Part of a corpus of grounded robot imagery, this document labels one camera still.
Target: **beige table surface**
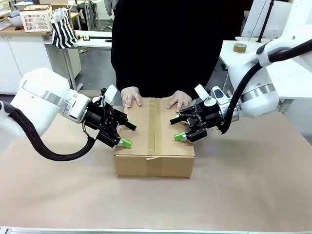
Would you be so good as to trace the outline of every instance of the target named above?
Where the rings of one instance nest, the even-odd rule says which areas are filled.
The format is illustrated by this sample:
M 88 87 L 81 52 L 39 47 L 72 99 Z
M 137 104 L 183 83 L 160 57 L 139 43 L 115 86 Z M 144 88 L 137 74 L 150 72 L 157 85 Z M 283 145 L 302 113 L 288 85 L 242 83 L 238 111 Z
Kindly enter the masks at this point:
M 43 140 L 69 153 L 86 137 L 58 116 Z M 0 226 L 312 230 L 312 148 L 280 113 L 212 130 L 195 153 L 191 179 L 128 178 L 115 176 L 113 150 L 100 142 L 53 162 L 16 139 L 0 156 Z
M 10 26 L 0 31 L 0 35 L 22 35 L 22 36 L 46 36 L 49 35 L 51 32 L 25 32 L 24 29 L 22 30 L 15 30 L 15 26 Z

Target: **black sleeve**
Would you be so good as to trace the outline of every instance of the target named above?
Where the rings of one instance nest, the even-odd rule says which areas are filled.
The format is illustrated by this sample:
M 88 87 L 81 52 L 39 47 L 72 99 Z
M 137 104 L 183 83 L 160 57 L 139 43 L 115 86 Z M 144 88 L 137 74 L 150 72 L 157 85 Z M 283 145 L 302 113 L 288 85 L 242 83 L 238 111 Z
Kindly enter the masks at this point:
M 194 52 L 188 64 L 191 67 L 190 72 L 187 73 L 189 78 L 187 82 L 178 84 L 178 89 L 193 99 L 198 98 L 194 88 L 199 84 L 207 85 L 219 60 L 224 40 L 223 32 L 226 28 L 223 7 L 218 1 L 207 1 L 197 11 L 197 24 L 193 26 Z M 220 14 L 215 16 L 213 12 L 220 12 Z
M 113 39 L 111 62 L 116 72 L 118 90 L 136 86 L 132 70 L 131 54 L 133 44 L 130 22 L 133 21 L 131 4 L 127 0 L 119 0 L 116 5 L 115 20 L 113 25 Z

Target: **packing tape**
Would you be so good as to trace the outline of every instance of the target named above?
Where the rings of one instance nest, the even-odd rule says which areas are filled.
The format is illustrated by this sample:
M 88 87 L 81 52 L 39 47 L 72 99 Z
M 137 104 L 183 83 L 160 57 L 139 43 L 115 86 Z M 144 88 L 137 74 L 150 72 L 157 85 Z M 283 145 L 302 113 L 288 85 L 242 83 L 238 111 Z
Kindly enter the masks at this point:
M 154 160 L 154 159 L 157 159 L 157 158 L 160 158 L 160 156 L 148 157 L 148 158 L 146 158 L 146 160 L 149 161 L 149 160 Z
M 155 102 L 155 155 L 162 155 L 161 146 L 161 110 L 160 110 L 160 99 L 156 99 Z
M 162 161 L 163 157 L 152 157 L 146 160 L 147 176 L 162 176 Z
M 149 100 L 148 155 L 155 155 L 155 98 Z
M 233 47 L 233 51 L 238 53 L 245 53 L 247 50 L 247 45 L 242 43 L 236 43 Z

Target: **person's right hand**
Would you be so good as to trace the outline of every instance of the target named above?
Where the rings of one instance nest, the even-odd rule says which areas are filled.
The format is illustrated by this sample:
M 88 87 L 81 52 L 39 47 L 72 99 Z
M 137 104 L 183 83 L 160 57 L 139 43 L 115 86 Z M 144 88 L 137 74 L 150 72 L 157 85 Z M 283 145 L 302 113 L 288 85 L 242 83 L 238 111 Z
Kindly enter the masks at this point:
M 138 91 L 138 88 L 132 86 L 128 88 L 124 88 L 121 91 L 121 98 L 123 106 L 130 108 L 132 105 L 132 100 L 135 99 L 138 106 L 142 105 L 141 96 Z

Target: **black rod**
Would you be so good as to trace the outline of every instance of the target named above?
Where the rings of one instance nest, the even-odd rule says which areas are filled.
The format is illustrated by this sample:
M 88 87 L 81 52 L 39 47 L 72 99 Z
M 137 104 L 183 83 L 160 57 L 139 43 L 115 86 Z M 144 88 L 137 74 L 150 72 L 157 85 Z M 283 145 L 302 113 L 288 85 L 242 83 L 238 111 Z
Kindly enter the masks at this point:
M 263 34 L 264 34 L 264 30 L 265 30 L 265 28 L 266 28 L 266 26 L 268 24 L 268 21 L 269 21 L 269 18 L 270 18 L 270 14 L 271 14 L 273 5 L 274 5 L 274 0 L 271 0 L 270 6 L 269 6 L 269 9 L 268 9 L 268 13 L 267 13 L 267 16 L 265 17 L 264 24 L 262 26 L 261 33 L 259 35 L 259 39 L 257 40 L 257 42 L 261 43 L 261 40 L 262 40 L 262 37 L 263 37 Z

